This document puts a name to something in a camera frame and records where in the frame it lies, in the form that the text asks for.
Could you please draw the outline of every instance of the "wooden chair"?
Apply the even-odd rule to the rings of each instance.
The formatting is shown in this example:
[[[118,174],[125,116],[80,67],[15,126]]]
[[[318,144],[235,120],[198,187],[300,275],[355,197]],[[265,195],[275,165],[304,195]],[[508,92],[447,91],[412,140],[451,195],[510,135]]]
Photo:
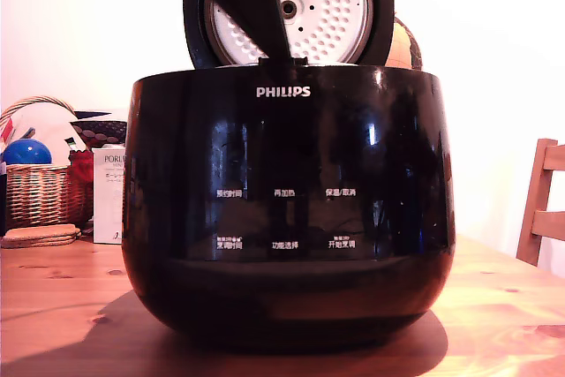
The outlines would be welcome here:
[[[549,188],[554,171],[565,170],[565,145],[539,139],[531,172],[530,189],[516,257],[538,265],[541,238],[565,241],[565,212],[547,212]]]

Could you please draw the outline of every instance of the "product box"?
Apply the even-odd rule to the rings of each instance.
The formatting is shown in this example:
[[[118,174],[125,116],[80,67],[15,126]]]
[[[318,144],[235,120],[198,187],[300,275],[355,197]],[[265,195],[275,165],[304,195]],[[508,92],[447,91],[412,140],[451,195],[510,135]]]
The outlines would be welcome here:
[[[122,243],[125,147],[93,148],[94,242]]]

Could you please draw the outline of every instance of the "cork coaster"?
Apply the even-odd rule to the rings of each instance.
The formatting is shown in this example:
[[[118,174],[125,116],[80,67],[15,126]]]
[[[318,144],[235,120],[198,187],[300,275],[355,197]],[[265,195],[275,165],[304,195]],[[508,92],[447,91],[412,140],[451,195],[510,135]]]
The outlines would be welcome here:
[[[0,245],[6,248],[67,245],[75,240],[79,232],[72,224],[13,229],[5,234]]]
[[[75,241],[74,236],[65,236],[62,238],[44,238],[42,240],[21,240],[21,241],[11,241],[5,243],[2,241],[3,249],[16,249],[20,247],[43,247],[43,246],[61,246],[68,245]]]

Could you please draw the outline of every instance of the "blue ball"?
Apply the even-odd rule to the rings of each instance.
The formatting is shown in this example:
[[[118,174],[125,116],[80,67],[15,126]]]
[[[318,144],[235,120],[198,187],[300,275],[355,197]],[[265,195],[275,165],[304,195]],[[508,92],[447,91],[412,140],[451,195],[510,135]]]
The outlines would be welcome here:
[[[51,163],[51,153],[47,146],[34,139],[13,141],[4,150],[6,165],[14,163]]]

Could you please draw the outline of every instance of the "wood grain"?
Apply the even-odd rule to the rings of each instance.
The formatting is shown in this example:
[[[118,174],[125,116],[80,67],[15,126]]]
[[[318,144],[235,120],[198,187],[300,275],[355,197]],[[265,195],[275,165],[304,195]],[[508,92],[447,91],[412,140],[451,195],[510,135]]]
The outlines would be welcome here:
[[[433,310],[380,347],[203,351],[149,314],[120,246],[1,251],[2,376],[563,376],[565,281],[460,238]]]

